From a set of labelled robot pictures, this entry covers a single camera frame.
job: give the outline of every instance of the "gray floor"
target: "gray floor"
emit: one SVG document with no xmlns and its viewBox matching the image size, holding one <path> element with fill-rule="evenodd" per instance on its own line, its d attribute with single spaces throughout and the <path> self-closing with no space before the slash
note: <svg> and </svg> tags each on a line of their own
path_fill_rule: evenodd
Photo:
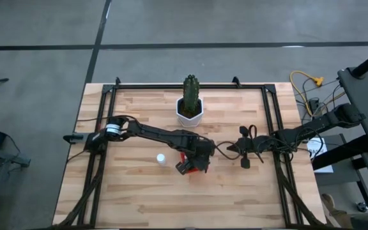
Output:
<svg viewBox="0 0 368 230">
<path fill-rule="evenodd" d="M 0 0 L 0 45 L 94 44 L 104 2 Z M 352 41 L 368 41 L 368 1 L 113 0 L 102 43 Z M 6 181 L 0 229 L 51 223 L 69 148 L 61 137 L 75 124 L 91 53 L 0 51 L 0 78 L 10 78 L 0 84 L 0 130 L 32 158 Z M 92 82 L 178 82 L 190 73 L 203 82 L 287 82 L 293 70 L 330 82 L 367 57 L 368 47 L 102 50 Z M 299 86 L 304 80 L 295 77 Z M 326 98 L 336 85 L 309 97 Z M 327 134 L 341 132 L 348 141 L 363 134 Z M 319 189 L 349 212 L 362 200 L 355 184 Z"/>
</svg>

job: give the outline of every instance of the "cactus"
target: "cactus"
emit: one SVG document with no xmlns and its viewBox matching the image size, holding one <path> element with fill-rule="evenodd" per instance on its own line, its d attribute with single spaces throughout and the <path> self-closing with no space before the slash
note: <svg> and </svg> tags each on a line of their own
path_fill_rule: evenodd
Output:
<svg viewBox="0 0 368 230">
<path fill-rule="evenodd" d="M 194 75 L 189 75 L 183 83 L 184 111 L 196 115 L 198 104 L 199 82 Z"/>
</svg>

